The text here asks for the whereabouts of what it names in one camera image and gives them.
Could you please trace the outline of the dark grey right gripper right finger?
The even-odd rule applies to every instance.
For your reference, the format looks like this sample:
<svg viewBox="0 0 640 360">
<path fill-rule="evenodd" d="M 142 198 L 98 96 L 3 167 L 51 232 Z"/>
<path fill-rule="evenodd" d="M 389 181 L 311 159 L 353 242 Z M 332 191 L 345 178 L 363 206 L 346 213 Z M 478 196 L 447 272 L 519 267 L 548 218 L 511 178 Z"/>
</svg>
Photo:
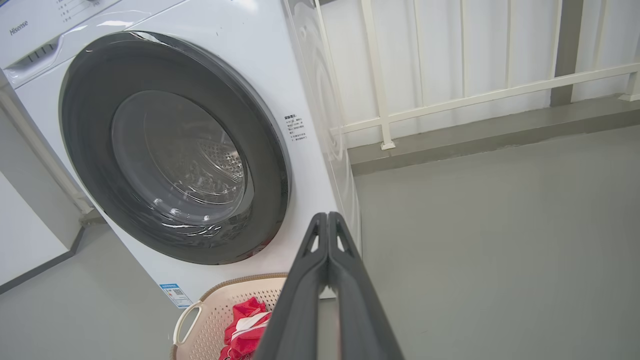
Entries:
<svg viewBox="0 0 640 360">
<path fill-rule="evenodd" d="M 327 215 L 328 280 L 338 301 L 341 360 L 403 360 L 386 312 L 345 219 Z"/>
</svg>

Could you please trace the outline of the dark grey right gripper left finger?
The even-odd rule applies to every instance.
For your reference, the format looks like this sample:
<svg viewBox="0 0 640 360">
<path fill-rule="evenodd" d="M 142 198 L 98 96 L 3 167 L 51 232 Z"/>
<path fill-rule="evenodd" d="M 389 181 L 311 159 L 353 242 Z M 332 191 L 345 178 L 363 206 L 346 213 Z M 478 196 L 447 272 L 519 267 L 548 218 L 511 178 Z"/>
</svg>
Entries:
<svg viewBox="0 0 640 360">
<path fill-rule="evenodd" d="M 255 360 L 316 360 L 320 292 L 329 277 L 329 215 L 311 217 Z"/>
</svg>

